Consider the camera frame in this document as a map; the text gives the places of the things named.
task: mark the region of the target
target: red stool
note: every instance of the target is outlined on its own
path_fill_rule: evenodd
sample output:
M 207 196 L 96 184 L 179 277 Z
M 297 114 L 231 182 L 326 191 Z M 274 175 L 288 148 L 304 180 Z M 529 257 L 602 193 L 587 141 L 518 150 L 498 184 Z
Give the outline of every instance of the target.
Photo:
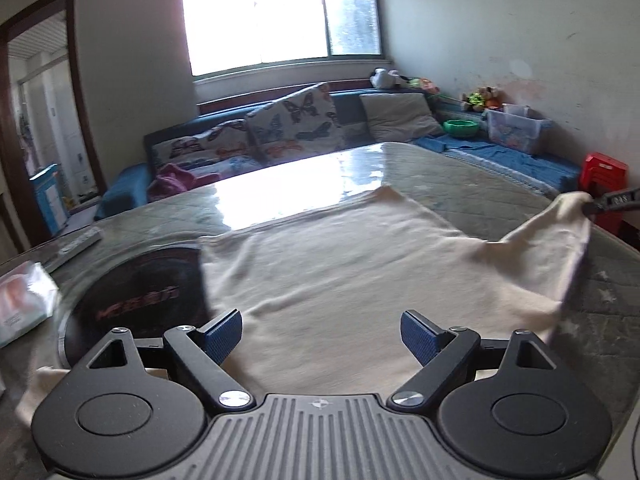
M 580 174 L 580 189 L 594 198 L 610 191 L 626 188 L 628 165 L 603 153 L 590 153 L 584 159 Z M 611 212 L 598 215 L 596 225 L 614 235 L 618 235 L 623 213 Z

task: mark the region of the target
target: blue gripper pad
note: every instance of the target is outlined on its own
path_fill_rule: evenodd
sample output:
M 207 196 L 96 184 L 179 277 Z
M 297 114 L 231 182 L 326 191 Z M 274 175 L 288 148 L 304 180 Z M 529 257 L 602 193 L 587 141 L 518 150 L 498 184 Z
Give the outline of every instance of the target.
M 204 353 L 221 365 L 241 338 L 242 316 L 234 310 L 205 332 Z
M 441 350 L 437 341 L 437 334 L 433 333 L 408 312 L 403 313 L 400 318 L 400 337 L 404 346 L 409 349 L 422 366 L 436 357 Z

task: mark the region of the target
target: window pane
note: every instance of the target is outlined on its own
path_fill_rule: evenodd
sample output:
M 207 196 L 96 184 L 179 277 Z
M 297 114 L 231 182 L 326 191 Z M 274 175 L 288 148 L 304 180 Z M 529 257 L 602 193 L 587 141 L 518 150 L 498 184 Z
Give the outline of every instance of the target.
M 326 34 L 322 0 L 255 0 L 262 62 L 325 57 Z
M 182 0 L 191 73 L 260 63 L 254 0 Z
M 332 54 L 380 54 L 376 0 L 325 0 Z

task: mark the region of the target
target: ceiling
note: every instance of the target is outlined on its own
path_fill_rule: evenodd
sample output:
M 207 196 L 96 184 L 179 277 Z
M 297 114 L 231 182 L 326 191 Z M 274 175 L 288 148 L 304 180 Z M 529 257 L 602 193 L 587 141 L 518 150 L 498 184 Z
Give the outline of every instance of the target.
M 66 13 L 64 10 L 34 25 L 9 42 L 9 56 L 29 59 L 39 52 L 53 54 L 66 47 Z

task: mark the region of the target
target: white plush toy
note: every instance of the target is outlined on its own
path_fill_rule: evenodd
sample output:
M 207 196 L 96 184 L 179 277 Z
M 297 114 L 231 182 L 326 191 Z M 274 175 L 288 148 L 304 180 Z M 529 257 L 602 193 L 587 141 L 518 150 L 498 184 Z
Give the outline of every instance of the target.
M 399 86 L 400 88 L 408 88 L 409 83 L 400 77 L 398 70 L 387 70 L 386 68 L 377 68 L 369 80 L 373 88 L 378 90 L 386 90 Z

